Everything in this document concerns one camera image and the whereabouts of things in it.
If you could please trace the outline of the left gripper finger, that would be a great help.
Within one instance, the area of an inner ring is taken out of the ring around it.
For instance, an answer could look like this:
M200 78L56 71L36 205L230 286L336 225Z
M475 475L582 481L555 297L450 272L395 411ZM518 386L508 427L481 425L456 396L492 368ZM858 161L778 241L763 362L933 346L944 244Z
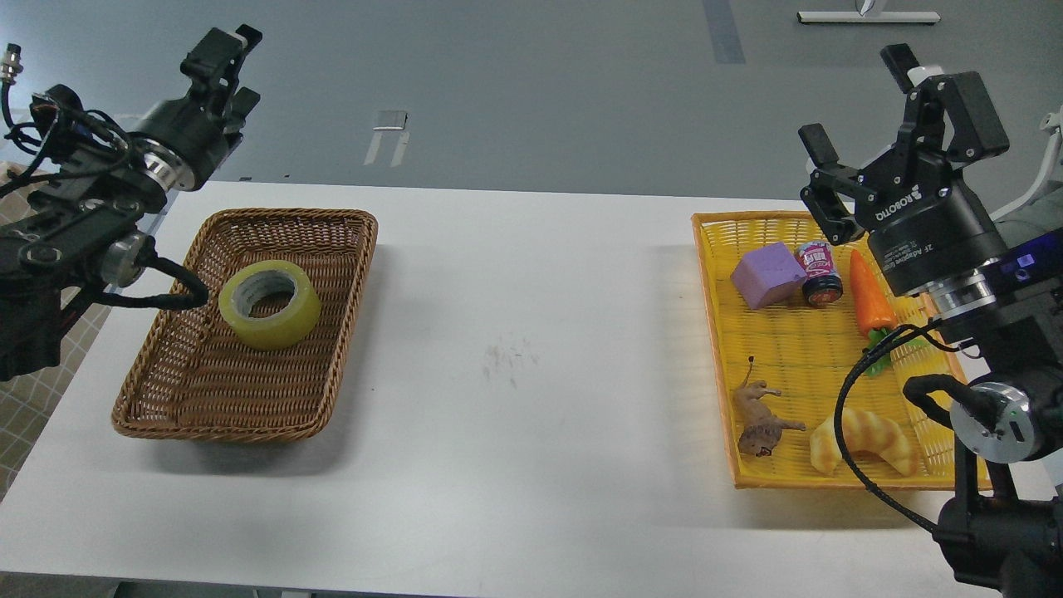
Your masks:
M242 133L247 117L259 102L261 102L261 95L247 87L239 88L227 99L227 104L223 109L223 133Z
M238 90L243 62L261 38L261 31L249 24L232 32L213 27L181 61L181 72L190 80L190 101L227 105Z

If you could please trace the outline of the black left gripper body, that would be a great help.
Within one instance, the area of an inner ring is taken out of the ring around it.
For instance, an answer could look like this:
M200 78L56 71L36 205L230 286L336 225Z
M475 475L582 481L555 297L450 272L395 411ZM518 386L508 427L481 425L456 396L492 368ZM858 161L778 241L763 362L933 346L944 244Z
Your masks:
M196 192L242 143L243 133L223 133L225 105L195 105L186 92L153 106L133 136L159 146L178 159L178 189Z

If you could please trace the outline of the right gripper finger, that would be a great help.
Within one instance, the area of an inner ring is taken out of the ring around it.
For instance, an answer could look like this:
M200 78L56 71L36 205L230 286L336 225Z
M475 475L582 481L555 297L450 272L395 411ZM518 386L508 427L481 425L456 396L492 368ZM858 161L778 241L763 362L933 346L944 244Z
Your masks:
M798 136L813 166L808 185L802 189L802 202L819 224L821 235L840 246L877 230L872 208L878 194L859 181L857 169L840 163L824 126L803 125Z
M1010 139L980 73L929 73L919 81L918 58L907 44L880 51L889 74L906 95L906 107L891 154L902 180L918 177L919 163L964 168L995 158L1010 149Z

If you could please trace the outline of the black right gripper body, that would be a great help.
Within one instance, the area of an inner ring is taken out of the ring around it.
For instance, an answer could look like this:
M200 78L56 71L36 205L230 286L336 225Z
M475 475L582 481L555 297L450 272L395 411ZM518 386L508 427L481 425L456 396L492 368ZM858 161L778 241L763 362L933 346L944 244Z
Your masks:
M916 294L957 277L1006 250L988 211L941 151L910 155L892 149L860 170L860 226L893 295Z

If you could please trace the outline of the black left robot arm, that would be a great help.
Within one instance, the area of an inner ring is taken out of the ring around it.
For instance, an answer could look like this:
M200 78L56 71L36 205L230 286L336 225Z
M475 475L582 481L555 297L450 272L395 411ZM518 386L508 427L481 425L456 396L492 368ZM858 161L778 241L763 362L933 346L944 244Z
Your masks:
M259 93L239 84L261 31L212 29L182 61L189 90L153 107L126 130L88 110L65 85L33 96L16 124L10 90L22 49L2 53L7 138L32 163L2 186L26 190L31 213L1 232L1 375L7 381L53 368L61 342L88 307L183 311L208 302L186 267L161 257L138 221L161 213L171 190L195 192L242 143Z

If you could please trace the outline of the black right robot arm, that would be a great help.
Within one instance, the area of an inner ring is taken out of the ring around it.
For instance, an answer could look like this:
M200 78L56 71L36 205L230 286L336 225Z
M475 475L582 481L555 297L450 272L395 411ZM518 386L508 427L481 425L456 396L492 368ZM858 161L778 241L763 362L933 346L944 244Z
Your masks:
M829 242L865 238L892 294L924 294L935 315L865 352L840 387L832 424L858 375L916 338L941 351L977 347L988 374L904 383L907 401L954 431L954 498L937 522L887 497L846 439L836 442L870 493L931 534L954 579L1003 597L1059 597L1061 499L1022 500L1010 467L1061 452L1061 221L1008 243L965 183L965 167L1010 146L979 73L926 71L904 44L880 54L906 97L896 140L851 168L823 126L802 126L813 165L802 201Z

